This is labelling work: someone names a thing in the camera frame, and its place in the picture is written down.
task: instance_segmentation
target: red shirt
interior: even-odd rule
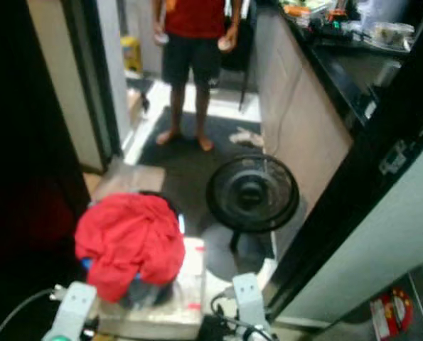
[[[166,0],[166,32],[186,38],[220,38],[225,0]]]

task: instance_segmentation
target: white wire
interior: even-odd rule
[[[21,302],[18,306],[16,306],[8,315],[7,317],[4,319],[3,322],[1,322],[0,324],[0,334],[3,331],[3,329],[7,326],[7,324],[9,323],[10,320],[12,320],[12,318],[17,315],[20,310],[22,310],[23,308],[25,308],[29,303],[37,300],[38,298],[45,296],[45,295],[50,295],[52,293],[52,289],[45,289],[42,291],[39,291],[38,293],[35,293],[34,295],[28,297],[26,300],[24,300],[23,302]]]
[[[293,101],[294,98],[294,92],[296,89],[296,86],[299,83],[299,80],[301,78],[301,74],[302,74],[302,69],[300,68],[298,72],[298,74],[295,76],[294,79],[294,84],[292,86],[292,91],[290,92],[289,95],[289,104],[291,103],[291,101]],[[290,110],[290,105],[287,105],[286,110],[284,111],[284,113],[281,116],[281,119],[279,120],[279,126],[277,127],[277,140],[276,140],[276,147],[274,147],[273,152],[271,152],[271,155],[276,156],[277,152],[279,151],[279,147],[281,146],[281,133],[282,133],[282,126],[284,125],[284,119],[285,116],[287,116],[287,112]]]

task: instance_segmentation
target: fire extinguisher label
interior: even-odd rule
[[[385,317],[385,305],[382,300],[376,300],[371,302],[370,309],[373,313],[373,324],[377,340],[381,341],[381,339],[390,336],[390,329],[388,328],[388,322]]]

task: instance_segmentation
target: person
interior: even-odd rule
[[[165,1],[165,25],[161,12]],[[232,21],[225,31],[225,0],[152,0],[154,36],[168,35],[162,58],[162,78],[171,85],[172,124],[157,137],[164,145],[181,135],[185,87],[192,68],[196,84],[196,138],[204,151],[213,148],[205,134],[205,119],[210,101],[210,88],[218,84],[220,49],[218,40],[225,37],[225,51],[237,44],[242,0],[232,1]]]

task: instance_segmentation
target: red sticker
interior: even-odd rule
[[[189,303],[188,304],[188,309],[200,310],[201,308],[202,308],[202,305],[200,303]]]

